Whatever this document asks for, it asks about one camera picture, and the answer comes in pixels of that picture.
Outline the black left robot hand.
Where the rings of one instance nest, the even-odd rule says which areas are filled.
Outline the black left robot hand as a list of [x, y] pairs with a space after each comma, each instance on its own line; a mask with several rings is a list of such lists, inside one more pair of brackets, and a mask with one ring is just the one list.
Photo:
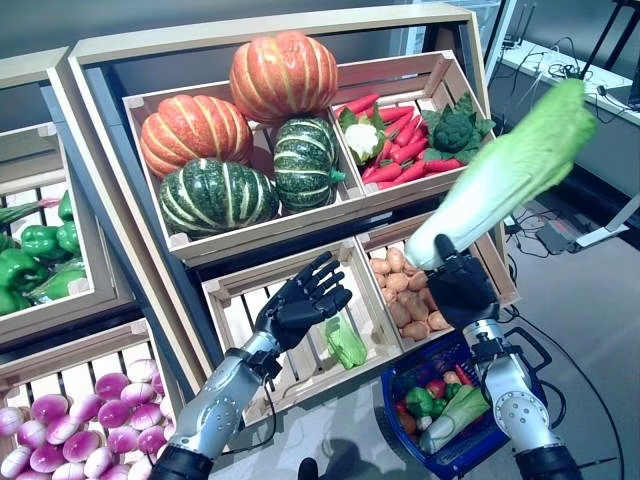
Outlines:
[[341, 284], [339, 262], [323, 252], [272, 295], [258, 314], [256, 334], [279, 355], [297, 346], [309, 329], [334, 317], [352, 298]]

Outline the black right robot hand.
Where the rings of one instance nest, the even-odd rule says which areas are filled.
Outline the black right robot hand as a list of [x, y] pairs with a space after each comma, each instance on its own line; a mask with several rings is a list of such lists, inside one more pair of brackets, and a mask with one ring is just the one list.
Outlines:
[[431, 295], [449, 325], [463, 330], [481, 320], [497, 320], [500, 305], [480, 260], [459, 252], [445, 234], [435, 237], [443, 264], [427, 278]]

